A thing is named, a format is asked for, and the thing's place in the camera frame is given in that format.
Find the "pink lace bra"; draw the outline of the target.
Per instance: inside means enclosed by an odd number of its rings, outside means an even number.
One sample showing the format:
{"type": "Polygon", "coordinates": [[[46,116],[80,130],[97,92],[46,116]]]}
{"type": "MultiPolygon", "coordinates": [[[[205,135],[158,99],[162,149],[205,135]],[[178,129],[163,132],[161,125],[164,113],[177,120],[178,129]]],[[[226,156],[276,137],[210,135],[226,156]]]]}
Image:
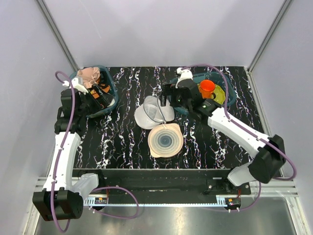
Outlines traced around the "pink lace bra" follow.
{"type": "Polygon", "coordinates": [[[77,76],[83,79],[83,86],[90,89],[100,81],[100,69],[98,67],[88,67],[78,70],[77,76]]]}

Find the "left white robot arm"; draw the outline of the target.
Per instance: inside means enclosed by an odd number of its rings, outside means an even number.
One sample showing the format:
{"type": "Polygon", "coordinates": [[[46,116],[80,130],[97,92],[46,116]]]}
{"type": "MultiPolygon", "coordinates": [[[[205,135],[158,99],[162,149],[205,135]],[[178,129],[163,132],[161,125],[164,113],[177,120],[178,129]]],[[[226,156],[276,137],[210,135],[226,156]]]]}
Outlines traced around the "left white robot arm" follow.
{"type": "Polygon", "coordinates": [[[65,82],[61,107],[54,125],[55,149],[50,171],[43,189],[33,194],[32,202],[44,221],[69,220],[81,217],[84,201],[91,192],[100,194],[105,181],[97,173],[85,173],[72,182],[76,151],[86,131],[94,98],[83,85],[81,77],[65,82]]]}

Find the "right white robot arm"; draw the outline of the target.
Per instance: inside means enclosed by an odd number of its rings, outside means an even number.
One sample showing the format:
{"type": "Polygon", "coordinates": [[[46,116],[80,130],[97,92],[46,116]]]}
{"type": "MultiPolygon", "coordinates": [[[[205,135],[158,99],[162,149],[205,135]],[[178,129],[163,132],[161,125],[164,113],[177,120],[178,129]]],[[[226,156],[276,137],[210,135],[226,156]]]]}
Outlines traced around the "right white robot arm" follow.
{"type": "Polygon", "coordinates": [[[173,108],[186,109],[194,119],[222,132],[252,157],[251,162],[229,172],[227,179],[222,181],[224,192],[233,194],[242,184],[251,181],[264,184],[271,181],[286,162],[282,137],[269,137],[229,114],[225,105],[213,99],[213,92],[203,93],[189,69],[178,68],[177,74],[180,77],[176,82],[162,86],[161,106],[170,104],[173,108]]]}

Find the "peach brown bra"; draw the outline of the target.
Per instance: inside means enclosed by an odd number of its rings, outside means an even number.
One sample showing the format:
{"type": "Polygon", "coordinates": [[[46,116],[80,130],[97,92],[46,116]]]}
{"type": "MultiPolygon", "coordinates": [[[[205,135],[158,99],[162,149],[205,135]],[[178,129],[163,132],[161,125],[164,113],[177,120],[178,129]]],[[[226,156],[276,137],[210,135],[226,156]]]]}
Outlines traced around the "peach brown bra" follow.
{"type": "Polygon", "coordinates": [[[110,88],[110,85],[104,83],[102,78],[98,78],[89,91],[94,98],[99,98],[103,94],[107,94],[110,91],[110,88]]]}

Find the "white mesh laundry bag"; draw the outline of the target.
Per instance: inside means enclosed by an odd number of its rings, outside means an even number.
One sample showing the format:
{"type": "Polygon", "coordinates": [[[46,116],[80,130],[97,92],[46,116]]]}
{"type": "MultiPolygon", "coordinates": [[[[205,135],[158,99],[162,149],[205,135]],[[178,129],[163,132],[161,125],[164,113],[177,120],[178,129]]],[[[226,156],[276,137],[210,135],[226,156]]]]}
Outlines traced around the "white mesh laundry bag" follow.
{"type": "Polygon", "coordinates": [[[134,118],[139,127],[151,130],[157,125],[173,121],[175,112],[168,100],[166,100],[165,106],[161,106],[159,97],[149,95],[136,108],[134,118]]]}

